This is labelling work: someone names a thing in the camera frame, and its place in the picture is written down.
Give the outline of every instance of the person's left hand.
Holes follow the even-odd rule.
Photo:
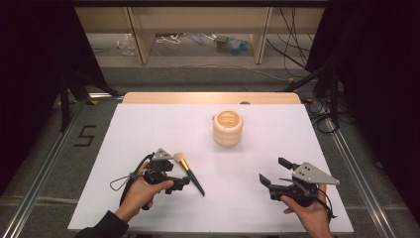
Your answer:
[[[115,211],[115,215],[128,223],[144,205],[147,204],[148,207],[152,207],[154,195],[171,186],[173,186],[172,180],[165,180],[158,184],[148,184],[143,177],[138,177],[131,185],[121,206]]]

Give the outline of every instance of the wooden edge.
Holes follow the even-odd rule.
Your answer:
[[[127,21],[127,24],[130,26],[130,33],[132,34],[133,41],[136,45],[135,51],[136,51],[137,62],[139,64],[143,64],[142,56],[141,56],[142,50],[140,49],[140,46],[139,46],[139,38],[137,37],[136,31],[134,30],[135,26],[133,25],[133,21],[131,20],[131,17],[130,17],[131,16],[131,11],[132,10],[131,10],[130,7],[125,7],[124,8],[124,14],[126,16],[126,21]]]
[[[254,61],[256,64],[263,63],[263,51],[265,49],[266,31],[271,19],[272,8],[265,8],[262,19],[262,30],[258,34],[250,34],[251,46],[254,51]]]
[[[142,104],[301,104],[294,92],[128,92],[123,103]]]

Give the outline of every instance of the paintbrush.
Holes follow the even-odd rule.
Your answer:
[[[186,160],[184,159],[184,156],[182,153],[176,153],[173,155],[173,159],[176,160],[180,165],[183,166],[186,173],[191,177],[192,182],[194,182],[195,186],[197,186],[198,190],[200,190],[201,194],[204,196],[204,190],[203,187],[201,187],[200,183],[198,182],[197,178],[195,177],[192,170],[189,168],[189,165],[186,163]]]

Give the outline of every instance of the black curtain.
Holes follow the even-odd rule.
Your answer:
[[[418,1],[368,2],[370,14],[338,68],[339,78],[358,126],[420,224],[415,188],[420,180],[420,6]],[[308,70],[325,62],[350,15],[340,6],[326,9]]]
[[[61,76],[76,70],[106,83],[72,7],[3,1],[0,21],[2,193],[37,140]],[[72,78],[68,84],[73,94],[86,94],[83,81]]]

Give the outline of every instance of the white paper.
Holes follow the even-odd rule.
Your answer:
[[[235,110],[244,120],[241,142],[226,149],[213,141],[212,117]],[[191,182],[171,195],[161,192],[149,211],[141,210],[129,230],[145,233],[270,234],[304,232],[295,214],[269,198],[259,174],[274,184],[291,179],[278,157],[309,162],[329,174],[329,168],[303,105],[185,105],[120,104],[112,119],[86,187],[68,229],[94,226],[106,210],[115,211],[123,189],[109,182],[132,172],[140,160],[163,148],[183,153],[203,186],[203,197]],[[175,161],[171,177],[185,171]],[[333,185],[327,193],[334,214],[332,232],[349,233],[353,227]]]

